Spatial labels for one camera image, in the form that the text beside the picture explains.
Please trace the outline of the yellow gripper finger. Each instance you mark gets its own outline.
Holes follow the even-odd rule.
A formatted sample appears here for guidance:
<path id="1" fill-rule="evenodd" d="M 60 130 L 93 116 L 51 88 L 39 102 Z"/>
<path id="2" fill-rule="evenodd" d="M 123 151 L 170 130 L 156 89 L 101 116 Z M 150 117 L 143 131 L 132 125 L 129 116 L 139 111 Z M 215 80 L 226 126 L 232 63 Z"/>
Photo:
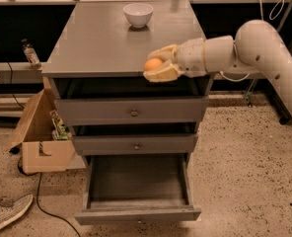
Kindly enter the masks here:
<path id="1" fill-rule="evenodd" d="M 173 63 L 177 62 L 177 50 L 178 50 L 178 46 L 176 44 L 170 44 L 164 47 L 161 47 L 159 49 L 156 49 L 152 52 L 150 52 L 147 55 L 148 59 L 151 58 L 159 58 L 162 61 L 167 61 L 167 60 L 171 60 Z"/>
<path id="2" fill-rule="evenodd" d="M 157 65 L 156 68 L 145 70 L 143 75 L 150 82 L 160 83 L 175 81 L 182 75 L 182 72 L 178 65 L 173 64 L 173 62 L 168 59 Z"/>

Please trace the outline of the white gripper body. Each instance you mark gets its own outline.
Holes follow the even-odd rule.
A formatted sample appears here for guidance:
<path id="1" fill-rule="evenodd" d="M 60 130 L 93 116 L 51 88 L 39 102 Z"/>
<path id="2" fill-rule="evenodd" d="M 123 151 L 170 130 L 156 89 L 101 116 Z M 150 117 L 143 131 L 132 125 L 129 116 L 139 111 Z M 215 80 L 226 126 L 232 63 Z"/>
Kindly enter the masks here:
<path id="1" fill-rule="evenodd" d="M 177 65 L 181 75 L 202 77 L 207 74 L 203 62 L 204 39 L 190 39 L 177 48 Z"/>

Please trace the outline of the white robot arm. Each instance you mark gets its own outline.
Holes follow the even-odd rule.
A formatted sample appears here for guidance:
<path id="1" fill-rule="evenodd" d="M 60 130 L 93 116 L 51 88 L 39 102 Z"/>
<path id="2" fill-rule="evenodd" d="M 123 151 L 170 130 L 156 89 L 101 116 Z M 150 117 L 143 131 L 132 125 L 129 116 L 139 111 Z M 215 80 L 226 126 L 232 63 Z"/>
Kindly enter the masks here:
<path id="1" fill-rule="evenodd" d="M 157 49 L 147 56 L 162 64 L 144 73 L 154 83 L 211 73 L 261 73 L 272 85 L 292 117 L 292 55 L 277 30 L 268 22 L 252 20 L 237 33 L 214 39 L 189 39 Z"/>

